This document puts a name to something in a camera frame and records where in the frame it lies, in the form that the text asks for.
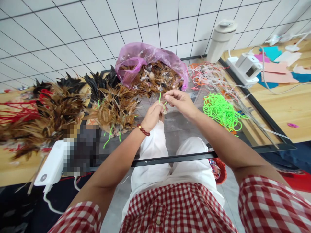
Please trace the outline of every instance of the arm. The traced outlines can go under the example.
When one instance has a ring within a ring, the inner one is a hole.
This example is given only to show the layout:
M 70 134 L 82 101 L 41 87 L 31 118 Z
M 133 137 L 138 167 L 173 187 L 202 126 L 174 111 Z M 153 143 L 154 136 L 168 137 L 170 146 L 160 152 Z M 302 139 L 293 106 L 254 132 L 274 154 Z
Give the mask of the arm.
M 288 185 L 275 168 L 246 143 L 199 111 L 187 93 L 171 90 L 164 98 L 198 127 L 218 157 L 232 169 L 238 184 L 248 175 L 262 175 Z
M 163 112 L 163 104 L 158 101 L 149 109 L 141 123 L 147 131 L 151 131 L 159 121 Z M 129 171 L 140 144 L 146 137 L 139 128 L 135 128 L 129 136 L 109 155 L 97 171 L 87 181 L 73 199 L 71 206 L 84 201 L 92 201 L 99 206 L 101 222 L 109 208 L 117 185 Z

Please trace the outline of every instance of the blue paper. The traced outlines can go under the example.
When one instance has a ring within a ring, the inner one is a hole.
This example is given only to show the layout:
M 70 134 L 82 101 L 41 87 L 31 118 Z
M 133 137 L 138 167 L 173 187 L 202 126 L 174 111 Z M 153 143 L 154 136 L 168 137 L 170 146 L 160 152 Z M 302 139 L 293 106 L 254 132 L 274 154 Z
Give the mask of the blue paper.
M 278 46 L 265 47 L 264 50 L 265 50 L 266 56 L 271 61 L 274 61 L 276 58 L 278 58 L 282 54 L 282 51 L 279 51 Z
M 311 74 L 299 74 L 292 72 L 293 78 L 300 83 L 311 82 Z
M 259 79 L 259 82 L 258 82 L 258 83 L 259 83 L 260 85 L 262 85 L 263 87 L 267 88 L 265 82 L 262 82 L 262 81 L 261 81 L 261 73 L 259 73 L 259 74 L 257 75 L 257 78 Z M 269 87 L 270 89 L 275 88 L 275 87 L 277 87 L 277 86 L 279 85 L 278 83 L 268 83 L 268 82 L 267 82 L 267 84 L 268 84 L 268 87 Z

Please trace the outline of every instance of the red bead bracelet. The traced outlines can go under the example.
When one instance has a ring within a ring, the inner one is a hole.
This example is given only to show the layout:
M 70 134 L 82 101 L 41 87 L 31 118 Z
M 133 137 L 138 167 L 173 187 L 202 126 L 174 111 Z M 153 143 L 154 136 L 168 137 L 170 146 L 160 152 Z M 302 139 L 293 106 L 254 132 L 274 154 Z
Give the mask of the red bead bracelet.
M 145 131 L 144 128 L 143 128 L 140 124 L 137 124 L 137 127 L 140 129 L 140 131 L 142 131 L 142 132 L 144 133 L 144 135 L 150 136 L 150 133 L 148 133 L 147 131 Z

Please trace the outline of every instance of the hand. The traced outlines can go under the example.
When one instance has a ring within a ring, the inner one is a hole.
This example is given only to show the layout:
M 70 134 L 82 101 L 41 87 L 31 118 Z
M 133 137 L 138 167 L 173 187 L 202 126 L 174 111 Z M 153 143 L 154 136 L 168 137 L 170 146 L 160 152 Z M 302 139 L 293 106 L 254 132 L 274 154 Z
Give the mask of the hand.
M 186 92 L 179 90 L 170 90 L 163 95 L 164 99 L 170 106 L 176 107 L 185 118 L 192 121 L 199 112 L 198 108 L 192 102 L 190 96 Z
M 160 113 L 164 111 L 163 103 L 159 103 L 156 101 L 151 107 L 148 109 L 141 126 L 144 128 L 145 131 L 150 132 L 155 125 L 159 121 Z

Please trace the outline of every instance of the white thermos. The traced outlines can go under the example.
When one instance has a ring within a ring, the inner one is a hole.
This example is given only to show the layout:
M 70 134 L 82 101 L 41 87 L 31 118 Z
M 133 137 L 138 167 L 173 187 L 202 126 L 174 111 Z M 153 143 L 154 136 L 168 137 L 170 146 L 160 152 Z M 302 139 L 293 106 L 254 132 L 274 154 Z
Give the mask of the white thermos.
M 207 52 L 206 61 L 218 62 L 224 51 L 228 50 L 228 43 L 236 31 L 237 23 L 233 20 L 222 20 L 214 29 L 212 43 Z

